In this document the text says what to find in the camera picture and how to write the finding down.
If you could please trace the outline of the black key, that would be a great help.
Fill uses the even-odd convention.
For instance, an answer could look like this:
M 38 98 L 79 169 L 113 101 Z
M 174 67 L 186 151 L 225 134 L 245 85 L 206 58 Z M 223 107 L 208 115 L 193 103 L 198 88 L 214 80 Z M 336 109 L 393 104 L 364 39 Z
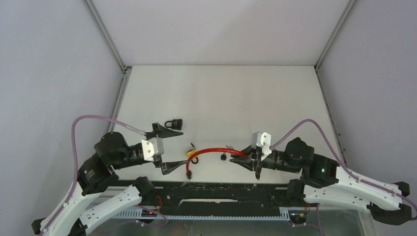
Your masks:
M 221 159 L 222 161 L 226 161 L 226 160 L 227 160 L 227 154 L 226 154 L 226 153 L 221 154 L 220 159 Z

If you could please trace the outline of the yellow padlock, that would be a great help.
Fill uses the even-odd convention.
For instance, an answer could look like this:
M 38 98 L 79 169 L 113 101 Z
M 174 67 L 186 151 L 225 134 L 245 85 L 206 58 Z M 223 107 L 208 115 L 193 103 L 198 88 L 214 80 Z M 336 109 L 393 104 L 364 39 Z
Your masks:
M 193 143 L 190 144 L 191 145 L 191 149 L 189 151 L 187 151 L 186 156 L 189 158 L 191 157 L 197 150 L 196 147 L 194 146 Z M 198 164 L 199 163 L 199 157 L 195 156 L 194 159 L 191 160 L 192 164 Z

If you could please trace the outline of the black padlock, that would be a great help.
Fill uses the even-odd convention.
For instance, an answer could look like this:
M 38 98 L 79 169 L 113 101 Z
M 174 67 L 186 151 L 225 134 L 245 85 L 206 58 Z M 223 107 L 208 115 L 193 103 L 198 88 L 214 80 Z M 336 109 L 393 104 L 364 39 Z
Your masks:
M 182 130 L 183 120 L 182 119 L 169 120 L 164 123 L 164 126 L 172 130 Z

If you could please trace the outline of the red cable lock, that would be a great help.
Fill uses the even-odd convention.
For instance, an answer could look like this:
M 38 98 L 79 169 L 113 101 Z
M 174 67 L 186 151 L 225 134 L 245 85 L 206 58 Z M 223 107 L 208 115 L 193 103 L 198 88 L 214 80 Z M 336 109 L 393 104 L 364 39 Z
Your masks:
M 242 151 L 235 150 L 232 148 L 226 148 L 226 147 L 211 147 L 211 148 L 194 151 L 191 155 L 187 156 L 188 159 L 185 165 L 187 179 L 192 179 L 192 172 L 190 170 L 190 164 L 192 163 L 192 161 L 196 159 L 197 157 L 199 157 L 200 155 L 207 154 L 207 153 L 228 153 L 228 154 L 237 155 L 238 157 L 246 156 L 246 154 Z

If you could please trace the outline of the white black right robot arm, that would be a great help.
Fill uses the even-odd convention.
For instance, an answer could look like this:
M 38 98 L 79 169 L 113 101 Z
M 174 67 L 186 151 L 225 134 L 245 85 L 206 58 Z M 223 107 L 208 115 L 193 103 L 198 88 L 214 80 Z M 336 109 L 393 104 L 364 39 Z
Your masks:
M 283 203 L 356 209 L 394 226 L 413 219 L 412 207 L 403 202 L 410 193 L 407 183 L 382 183 L 345 170 L 336 160 L 316 154 L 300 138 L 289 141 L 283 151 L 273 149 L 267 157 L 260 147 L 248 146 L 242 152 L 244 156 L 233 154 L 230 162 L 253 171 L 256 179 L 260 179 L 262 169 L 300 174 L 288 182 Z

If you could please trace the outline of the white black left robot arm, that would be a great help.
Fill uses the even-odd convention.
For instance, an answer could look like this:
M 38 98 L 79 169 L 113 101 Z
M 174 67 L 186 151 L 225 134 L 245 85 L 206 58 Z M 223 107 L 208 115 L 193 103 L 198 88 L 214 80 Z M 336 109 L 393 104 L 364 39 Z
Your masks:
M 139 204 L 149 205 L 156 198 L 155 186 L 148 177 L 138 177 L 121 193 L 89 208 L 109 186 L 119 179 L 116 170 L 153 163 L 167 175 L 185 161 L 163 162 L 162 140 L 182 132 L 152 124 L 152 131 L 140 143 L 129 146 L 119 132 L 106 133 L 94 145 L 94 155 L 77 170 L 75 182 L 60 205 L 46 218 L 34 220 L 32 230 L 37 236 L 87 236 L 119 212 Z

